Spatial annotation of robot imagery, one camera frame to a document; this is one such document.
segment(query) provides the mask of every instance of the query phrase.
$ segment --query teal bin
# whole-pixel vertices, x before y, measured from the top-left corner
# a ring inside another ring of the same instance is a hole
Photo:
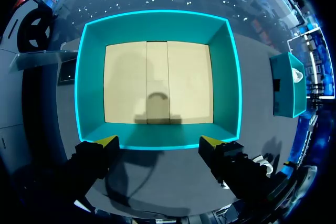
[[[296,118],[307,107],[305,67],[289,52],[270,58],[274,84],[274,115]],[[303,73],[303,79],[294,83],[292,68]]]
[[[137,41],[181,41],[209,45],[214,123],[106,123],[103,72],[107,45]],[[148,10],[114,15],[85,24],[75,76],[75,109],[81,141],[117,135],[121,148],[176,150],[198,147],[201,135],[222,141],[239,138],[242,107],[240,67],[228,20],[180,10]]]

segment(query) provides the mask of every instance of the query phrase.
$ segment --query gray table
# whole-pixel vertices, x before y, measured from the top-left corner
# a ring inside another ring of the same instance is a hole
[[[243,114],[239,143],[249,157],[271,154],[276,171],[287,160],[298,119],[273,116],[273,89],[269,57],[279,54],[256,40],[235,34],[243,85]],[[79,39],[63,45],[77,50]],[[59,129],[67,157],[79,143],[74,85],[57,87]],[[219,209],[236,198],[222,189],[197,153],[123,150],[105,180],[87,193],[90,203],[125,216],[163,218],[196,215]]]

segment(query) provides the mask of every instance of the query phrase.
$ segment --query gray carpet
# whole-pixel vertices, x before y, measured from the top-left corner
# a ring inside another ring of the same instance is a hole
[[[276,170],[289,156],[298,119],[273,116],[269,57],[274,49],[235,35],[243,84],[243,114],[239,142],[249,157],[272,157]],[[71,48],[77,50],[78,42]],[[74,111],[74,85],[57,87],[57,110],[68,158],[79,142]],[[176,151],[123,150],[105,180],[97,180],[87,199],[99,209],[125,216],[162,218],[196,215],[235,201],[221,189],[197,149]]]

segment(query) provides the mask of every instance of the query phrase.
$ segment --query teal box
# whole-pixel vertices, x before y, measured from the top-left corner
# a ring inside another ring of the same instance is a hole
[[[274,90],[274,115],[296,118],[307,107],[305,67],[289,52],[271,57],[270,62],[273,81],[278,86],[278,90]],[[294,83],[292,68],[303,73],[298,83]]]
[[[181,41],[209,45],[214,123],[106,123],[103,104],[107,45],[137,41]],[[201,135],[225,142],[239,139],[242,85],[237,49],[227,19],[180,10],[147,10],[114,15],[85,24],[75,76],[75,109],[81,141],[117,135],[132,150],[196,148]]]

